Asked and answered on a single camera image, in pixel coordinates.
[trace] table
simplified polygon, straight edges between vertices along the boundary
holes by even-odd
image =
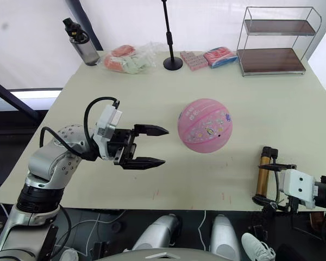
[[[297,164],[298,170],[317,180],[326,175],[326,91],[307,62],[305,75],[242,77],[238,63],[194,72],[185,64],[178,71],[167,71],[162,66],[167,56],[160,53],[155,69],[136,75],[82,64],[1,186],[0,203],[16,202],[29,157],[39,147],[41,127],[57,131],[82,123],[86,106],[100,96],[121,101],[119,128],[146,123],[170,131],[169,135],[136,139],[137,157],[164,159],[166,163],[136,171],[100,159],[82,161],[65,189],[61,201],[64,207],[259,210],[251,197],[256,191],[260,152],[265,145],[279,149],[279,163]],[[222,102],[233,119],[230,140],[211,154],[189,150],[178,137],[180,112],[199,98]],[[95,124],[105,104],[94,106],[89,126]],[[275,197],[274,180],[270,175],[269,198]]]

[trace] snack package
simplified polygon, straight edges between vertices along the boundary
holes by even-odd
[[[213,69],[237,60],[238,56],[236,56],[226,47],[218,47],[204,53],[204,58],[208,61],[209,66]]]
[[[155,53],[152,44],[135,48],[122,45],[101,57],[98,66],[116,72],[136,74],[149,67],[155,67]]]

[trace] pink basketball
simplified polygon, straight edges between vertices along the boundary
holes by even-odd
[[[222,148],[232,133],[232,120],[227,108],[212,99],[196,100],[183,110],[178,131],[183,143],[199,153]]]

